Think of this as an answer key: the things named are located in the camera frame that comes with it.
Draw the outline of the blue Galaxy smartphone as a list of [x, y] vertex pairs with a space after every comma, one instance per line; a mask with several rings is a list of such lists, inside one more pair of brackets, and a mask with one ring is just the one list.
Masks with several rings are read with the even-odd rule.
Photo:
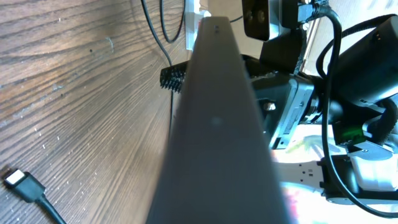
[[201, 21], [148, 223], [291, 223], [229, 20]]

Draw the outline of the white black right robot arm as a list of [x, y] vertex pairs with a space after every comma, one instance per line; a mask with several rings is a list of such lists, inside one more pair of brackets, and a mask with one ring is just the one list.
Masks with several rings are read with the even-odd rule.
[[332, 10], [334, 38], [327, 69], [300, 72], [305, 32], [288, 26], [271, 36], [262, 10], [244, 17], [247, 36], [263, 41], [260, 58], [239, 53], [225, 17], [201, 21], [191, 60], [161, 71], [160, 85], [182, 100], [151, 208], [160, 221], [275, 221], [288, 216], [270, 151], [287, 144], [303, 123], [333, 126], [352, 156], [384, 158], [381, 146], [397, 122], [397, 16], [342, 29]]

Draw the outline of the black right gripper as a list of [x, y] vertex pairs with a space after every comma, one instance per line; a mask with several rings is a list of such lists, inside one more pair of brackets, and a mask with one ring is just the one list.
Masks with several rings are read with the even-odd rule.
[[285, 149], [308, 110], [315, 86], [307, 78], [272, 69], [252, 56], [242, 58], [261, 109], [269, 148]]

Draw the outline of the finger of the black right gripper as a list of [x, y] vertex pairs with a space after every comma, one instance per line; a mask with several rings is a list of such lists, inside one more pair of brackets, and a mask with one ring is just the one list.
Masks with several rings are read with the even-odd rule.
[[180, 93], [187, 74], [188, 61], [163, 68], [160, 72], [160, 87]]

